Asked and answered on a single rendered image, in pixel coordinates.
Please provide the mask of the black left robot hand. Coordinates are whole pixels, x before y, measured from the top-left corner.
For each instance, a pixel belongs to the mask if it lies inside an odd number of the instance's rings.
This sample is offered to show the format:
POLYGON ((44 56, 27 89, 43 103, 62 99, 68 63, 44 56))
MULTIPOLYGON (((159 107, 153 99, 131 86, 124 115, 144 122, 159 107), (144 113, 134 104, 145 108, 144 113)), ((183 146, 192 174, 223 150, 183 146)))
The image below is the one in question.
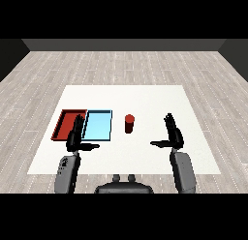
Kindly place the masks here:
POLYGON ((66 148, 68 152, 76 152, 76 151, 91 151, 95 148, 99 148, 99 144, 92 143, 82 143, 81 142, 81 134, 83 129, 84 118, 78 114, 74 121, 74 126, 68 133, 68 138, 66 142, 66 148))

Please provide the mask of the light blue shallow open box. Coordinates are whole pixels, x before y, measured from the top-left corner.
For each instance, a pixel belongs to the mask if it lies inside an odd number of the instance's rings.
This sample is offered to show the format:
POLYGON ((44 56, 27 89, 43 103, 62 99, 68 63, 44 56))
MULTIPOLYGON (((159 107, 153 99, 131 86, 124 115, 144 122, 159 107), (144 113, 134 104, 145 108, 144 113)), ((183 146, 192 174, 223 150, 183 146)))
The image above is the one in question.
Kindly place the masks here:
POLYGON ((83 125, 82 141, 110 141, 112 111, 90 109, 83 125))

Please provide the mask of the red shallow open box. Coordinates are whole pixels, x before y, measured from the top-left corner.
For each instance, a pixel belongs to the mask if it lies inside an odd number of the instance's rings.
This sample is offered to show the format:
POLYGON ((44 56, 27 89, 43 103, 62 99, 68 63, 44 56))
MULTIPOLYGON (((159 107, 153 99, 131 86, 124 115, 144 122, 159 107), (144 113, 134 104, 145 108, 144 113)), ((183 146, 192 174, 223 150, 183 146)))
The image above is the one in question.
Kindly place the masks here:
POLYGON ((51 140, 66 141, 78 115, 85 117, 86 109, 63 109, 54 128, 51 140))

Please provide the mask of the red can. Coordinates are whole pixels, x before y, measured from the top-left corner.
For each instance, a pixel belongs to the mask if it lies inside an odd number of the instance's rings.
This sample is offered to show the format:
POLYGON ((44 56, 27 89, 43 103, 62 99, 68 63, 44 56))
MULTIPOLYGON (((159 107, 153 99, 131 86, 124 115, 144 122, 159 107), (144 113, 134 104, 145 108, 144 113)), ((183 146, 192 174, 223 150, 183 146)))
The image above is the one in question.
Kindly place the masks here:
POLYGON ((125 116, 125 133, 130 134, 134 128, 135 117, 132 114, 125 116))

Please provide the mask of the dark grey robot body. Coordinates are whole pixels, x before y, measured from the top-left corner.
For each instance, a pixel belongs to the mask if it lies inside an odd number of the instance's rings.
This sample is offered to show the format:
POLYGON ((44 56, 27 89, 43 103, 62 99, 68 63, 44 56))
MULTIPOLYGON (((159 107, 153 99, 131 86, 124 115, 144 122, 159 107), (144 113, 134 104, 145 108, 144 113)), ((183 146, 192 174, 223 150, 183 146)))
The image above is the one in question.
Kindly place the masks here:
POLYGON ((96 188, 95 194, 153 194, 153 190, 150 186, 138 183, 134 174, 128 175, 127 182, 121 182, 120 175, 114 174, 110 183, 96 188))

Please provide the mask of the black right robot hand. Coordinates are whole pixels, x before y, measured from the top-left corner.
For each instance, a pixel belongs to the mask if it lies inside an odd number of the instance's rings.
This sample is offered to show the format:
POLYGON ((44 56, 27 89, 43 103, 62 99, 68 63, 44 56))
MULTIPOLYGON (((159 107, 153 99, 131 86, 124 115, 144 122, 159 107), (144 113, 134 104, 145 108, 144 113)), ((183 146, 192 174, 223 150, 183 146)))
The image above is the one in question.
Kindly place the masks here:
POLYGON ((181 131, 176 127, 176 123, 171 113, 168 113, 164 118, 166 128, 168 131, 168 140, 151 141, 151 145, 155 145, 159 148, 171 147, 179 150, 184 145, 184 139, 181 131))

